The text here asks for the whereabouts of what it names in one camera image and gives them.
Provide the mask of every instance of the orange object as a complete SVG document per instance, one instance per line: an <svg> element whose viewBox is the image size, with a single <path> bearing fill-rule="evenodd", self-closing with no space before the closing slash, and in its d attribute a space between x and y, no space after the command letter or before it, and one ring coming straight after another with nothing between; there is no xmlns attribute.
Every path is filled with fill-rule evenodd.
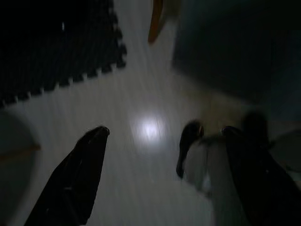
<svg viewBox="0 0 301 226"><path fill-rule="evenodd" d="M13 161L18 158L22 158L25 156L30 155L32 152L40 150L41 147L39 145L32 145L28 148L22 149L22 150L15 150L12 153L9 154L2 154L0 155L0 163L4 163L7 161Z"/></svg>
<svg viewBox="0 0 301 226"><path fill-rule="evenodd" d="M162 8L163 8L163 0L153 0L153 9L152 9L150 31L149 31L149 38L148 38L148 42L150 44L153 43L158 36L159 22L161 18Z"/></svg>

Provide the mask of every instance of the foot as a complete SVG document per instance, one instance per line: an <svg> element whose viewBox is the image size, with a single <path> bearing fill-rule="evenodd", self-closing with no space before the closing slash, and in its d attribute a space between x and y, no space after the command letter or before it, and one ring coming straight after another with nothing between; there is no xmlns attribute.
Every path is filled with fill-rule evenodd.
<svg viewBox="0 0 301 226"><path fill-rule="evenodd" d="M197 120L189 122L183 129L180 140L180 154L177 163L176 172L180 178L183 178L183 162L186 159L187 152L193 142L202 138L204 135L204 128Z"/></svg>

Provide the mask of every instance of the black shoe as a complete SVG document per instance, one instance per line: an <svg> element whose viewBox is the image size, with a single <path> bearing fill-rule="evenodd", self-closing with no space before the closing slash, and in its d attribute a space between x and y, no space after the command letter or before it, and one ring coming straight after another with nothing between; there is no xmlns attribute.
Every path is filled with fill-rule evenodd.
<svg viewBox="0 0 301 226"><path fill-rule="evenodd" d="M260 146L269 144L268 123L262 113L248 113L242 120L242 129L248 137Z"/></svg>
<svg viewBox="0 0 301 226"><path fill-rule="evenodd" d="M180 140L180 154L177 163L176 172L180 178L183 178L183 162L186 159L187 152L193 142L202 138L204 135L204 128L197 120L189 122L183 129Z"/></svg>

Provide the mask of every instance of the white tile floor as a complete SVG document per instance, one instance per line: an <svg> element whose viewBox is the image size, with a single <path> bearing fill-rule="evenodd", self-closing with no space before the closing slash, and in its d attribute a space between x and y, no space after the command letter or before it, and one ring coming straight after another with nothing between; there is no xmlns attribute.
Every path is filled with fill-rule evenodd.
<svg viewBox="0 0 301 226"><path fill-rule="evenodd" d="M151 0L115 0L127 66L56 89L7 110L31 128L42 150L10 226L24 224L52 170L87 130L111 130L87 225L209 225L211 204L175 173L181 128L202 112L193 81L171 69L176 22L147 43Z"/></svg>

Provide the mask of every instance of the chair leg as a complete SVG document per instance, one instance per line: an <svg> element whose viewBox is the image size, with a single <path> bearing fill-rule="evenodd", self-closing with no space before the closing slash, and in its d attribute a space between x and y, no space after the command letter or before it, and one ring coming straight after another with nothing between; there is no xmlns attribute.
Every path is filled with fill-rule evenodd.
<svg viewBox="0 0 301 226"><path fill-rule="evenodd" d="M152 9L152 16L150 22L150 31L148 42L149 44L153 43L159 32L159 22L163 8L163 0L153 0L153 9Z"/></svg>

